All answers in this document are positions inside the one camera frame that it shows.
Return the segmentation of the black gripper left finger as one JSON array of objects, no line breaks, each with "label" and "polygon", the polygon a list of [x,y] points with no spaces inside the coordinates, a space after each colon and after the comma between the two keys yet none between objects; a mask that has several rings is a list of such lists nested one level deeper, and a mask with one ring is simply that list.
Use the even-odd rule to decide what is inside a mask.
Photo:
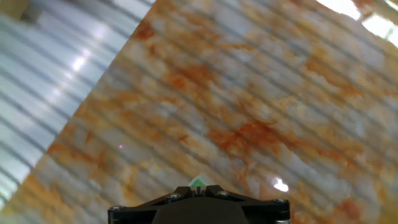
[{"label": "black gripper left finger", "polygon": [[173,192],[135,207],[113,206],[108,209],[108,224],[151,223],[160,208],[196,196],[198,187],[177,187]]}]

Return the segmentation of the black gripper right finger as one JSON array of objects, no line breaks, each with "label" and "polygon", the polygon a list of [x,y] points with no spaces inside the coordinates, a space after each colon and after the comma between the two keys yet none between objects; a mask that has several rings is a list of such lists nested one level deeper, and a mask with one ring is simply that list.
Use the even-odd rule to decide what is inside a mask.
[{"label": "black gripper right finger", "polygon": [[290,223],[287,199],[258,200],[218,185],[201,189],[200,195],[210,199],[203,207],[209,223]]}]

